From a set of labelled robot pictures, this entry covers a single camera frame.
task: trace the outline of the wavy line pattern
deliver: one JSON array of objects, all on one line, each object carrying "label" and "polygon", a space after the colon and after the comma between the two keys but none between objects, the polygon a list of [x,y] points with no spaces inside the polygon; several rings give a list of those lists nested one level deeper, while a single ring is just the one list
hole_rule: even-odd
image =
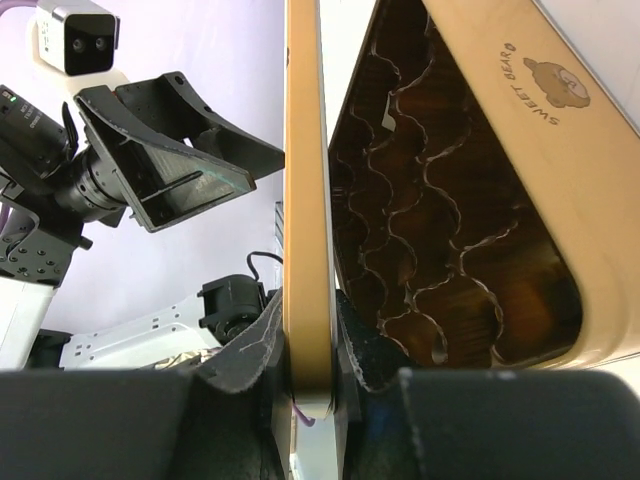
[{"label": "wavy line pattern", "polygon": [[422,3],[387,1],[367,45],[329,152],[356,309],[425,366],[568,349],[578,290]]}]

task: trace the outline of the white camera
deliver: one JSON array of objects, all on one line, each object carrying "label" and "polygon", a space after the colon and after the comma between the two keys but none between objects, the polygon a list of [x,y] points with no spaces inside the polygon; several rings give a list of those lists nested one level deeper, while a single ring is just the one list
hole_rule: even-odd
[{"label": "white camera", "polygon": [[70,77],[106,72],[118,48],[118,17],[89,0],[39,0],[40,58]]}]

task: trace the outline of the bear logo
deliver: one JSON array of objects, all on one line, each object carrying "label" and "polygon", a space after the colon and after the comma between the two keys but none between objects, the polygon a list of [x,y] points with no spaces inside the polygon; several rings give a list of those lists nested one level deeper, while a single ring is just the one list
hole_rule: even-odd
[{"label": "bear logo", "polygon": [[586,87],[562,65],[538,63],[530,58],[525,58],[524,64],[533,72],[533,79],[554,107],[584,108],[591,103]]}]

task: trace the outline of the cartoon bear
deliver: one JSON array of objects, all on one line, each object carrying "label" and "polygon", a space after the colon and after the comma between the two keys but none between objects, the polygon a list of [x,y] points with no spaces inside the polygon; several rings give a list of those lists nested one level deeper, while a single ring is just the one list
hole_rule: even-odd
[{"label": "cartoon bear", "polygon": [[556,108],[584,108],[591,103],[585,86],[573,73],[562,65],[551,62],[536,62],[524,59],[524,64],[533,72],[533,79],[547,94],[547,100]]}]

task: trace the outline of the black cable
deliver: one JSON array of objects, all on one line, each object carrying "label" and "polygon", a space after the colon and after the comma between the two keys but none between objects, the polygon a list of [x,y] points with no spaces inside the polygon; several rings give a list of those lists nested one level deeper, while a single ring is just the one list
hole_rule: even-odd
[{"label": "black cable", "polygon": [[253,266],[253,261],[251,260],[251,257],[254,257],[254,256],[271,258],[273,260],[280,262],[280,265],[283,264],[282,257],[280,255],[276,255],[275,253],[251,252],[249,255],[247,255],[247,266],[249,267],[249,270],[251,270],[251,273],[253,273],[253,277],[256,279],[256,282],[260,280],[260,274],[258,273],[258,270],[256,270],[256,267]]}]

